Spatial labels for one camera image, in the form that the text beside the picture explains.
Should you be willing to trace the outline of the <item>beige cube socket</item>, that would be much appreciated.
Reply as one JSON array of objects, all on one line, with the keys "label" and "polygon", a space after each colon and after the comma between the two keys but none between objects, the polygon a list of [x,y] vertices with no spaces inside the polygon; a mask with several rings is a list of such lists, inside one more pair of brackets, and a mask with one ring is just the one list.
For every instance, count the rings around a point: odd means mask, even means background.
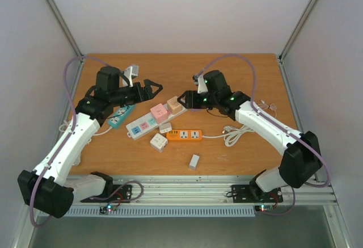
[{"label": "beige cube socket", "polygon": [[177,96],[174,96],[167,101],[167,110],[172,115],[182,112],[183,106],[178,102]]}]

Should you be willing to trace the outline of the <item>pink cube socket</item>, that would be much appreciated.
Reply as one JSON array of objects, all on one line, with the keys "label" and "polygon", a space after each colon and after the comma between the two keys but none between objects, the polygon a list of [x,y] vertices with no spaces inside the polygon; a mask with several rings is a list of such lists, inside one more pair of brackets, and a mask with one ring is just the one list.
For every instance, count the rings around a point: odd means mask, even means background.
[{"label": "pink cube socket", "polygon": [[152,107],[150,112],[157,124],[161,124],[168,119],[168,111],[161,103]]}]

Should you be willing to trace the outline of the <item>small white square charger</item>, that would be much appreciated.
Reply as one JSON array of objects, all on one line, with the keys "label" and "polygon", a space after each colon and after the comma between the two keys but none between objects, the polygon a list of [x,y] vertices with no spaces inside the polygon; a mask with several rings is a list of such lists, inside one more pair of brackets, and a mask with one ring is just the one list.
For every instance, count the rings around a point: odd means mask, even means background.
[{"label": "small white square charger", "polygon": [[172,131],[171,123],[164,123],[159,126],[159,133],[164,134]]}]

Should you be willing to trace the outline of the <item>white cube socket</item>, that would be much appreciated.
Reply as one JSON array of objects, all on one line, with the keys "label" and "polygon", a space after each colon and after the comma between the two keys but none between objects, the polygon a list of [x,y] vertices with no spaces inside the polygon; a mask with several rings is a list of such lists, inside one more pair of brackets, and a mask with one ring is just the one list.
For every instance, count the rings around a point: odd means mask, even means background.
[{"label": "white cube socket", "polygon": [[160,153],[164,151],[167,144],[168,139],[160,133],[156,133],[154,137],[150,140],[151,147]]}]

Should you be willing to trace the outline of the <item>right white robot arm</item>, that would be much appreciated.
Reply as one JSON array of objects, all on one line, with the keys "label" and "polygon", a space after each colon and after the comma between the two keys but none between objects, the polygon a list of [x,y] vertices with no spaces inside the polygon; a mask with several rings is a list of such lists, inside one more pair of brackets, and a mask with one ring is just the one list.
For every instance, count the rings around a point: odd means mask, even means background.
[{"label": "right white robot arm", "polygon": [[278,167],[264,170],[250,181],[249,189],[254,200],[264,200],[275,188],[300,188],[322,167],[315,134],[310,131],[301,133],[283,125],[245,93],[233,92],[218,70],[200,76],[197,83],[197,90],[187,90],[177,98],[184,108],[216,108],[221,114],[252,129],[282,156]]}]

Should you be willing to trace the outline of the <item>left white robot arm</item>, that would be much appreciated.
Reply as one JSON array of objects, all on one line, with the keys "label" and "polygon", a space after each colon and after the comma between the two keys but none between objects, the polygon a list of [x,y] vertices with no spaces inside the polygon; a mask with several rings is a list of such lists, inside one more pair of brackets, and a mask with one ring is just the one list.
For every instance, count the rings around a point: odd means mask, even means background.
[{"label": "left white robot arm", "polygon": [[54,148],[32,171],[20,173],[18,185],[30,214],[38,209],[60,218],[76,201],[113,198],[113,179],[106,174],[93,172],[73,182],[67,181],[67,177],[89,139],[113,114],[115,107],[148,101],[163,89],[161,84],[149,79],[143,84],[133,82],[134,77],[131,67],[124,72],[113,66],[102,67],[95,84],[78,102],[70,126]]}]

